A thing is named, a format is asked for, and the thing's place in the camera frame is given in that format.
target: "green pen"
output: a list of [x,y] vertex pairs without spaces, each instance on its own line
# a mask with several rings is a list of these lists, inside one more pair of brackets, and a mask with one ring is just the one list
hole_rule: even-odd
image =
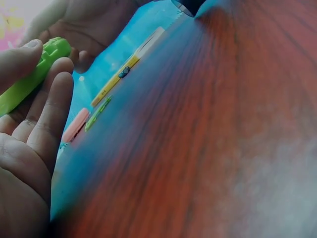
[[106,100],[98,107],[95,113],[91,116],[91,118],[88,120],[85,126],[86,132],[93,126],[93,124],[97,120],[97,117],[99,117],[100,113],[103,112],[106,106],[110,103],[111,99],[112,99],[112,96],[107,97]]

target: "fingernail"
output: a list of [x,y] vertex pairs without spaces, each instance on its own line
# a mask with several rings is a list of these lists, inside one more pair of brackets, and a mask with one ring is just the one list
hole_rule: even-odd
[[38,40],[32,40],[29,43],[26,43],[23,47],[34,48],[38,45]]

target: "pen cap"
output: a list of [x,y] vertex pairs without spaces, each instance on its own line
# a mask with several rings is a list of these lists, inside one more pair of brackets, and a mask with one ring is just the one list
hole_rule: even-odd
[[205,3],[206,0],[172,0],[183,13],[188,16],[196,16],[199,8]]

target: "wood grain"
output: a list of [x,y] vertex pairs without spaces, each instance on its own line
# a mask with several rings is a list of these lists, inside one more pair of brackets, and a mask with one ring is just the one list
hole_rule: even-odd
[[181,17],[65,150],[52,237],[317,237],[317,3]]

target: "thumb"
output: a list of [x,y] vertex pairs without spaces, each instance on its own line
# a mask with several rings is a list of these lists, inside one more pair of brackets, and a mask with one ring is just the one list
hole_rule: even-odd
[[0,94],[34,70],[42,50],[42,42],[33,40],[23,47],[0,52]]

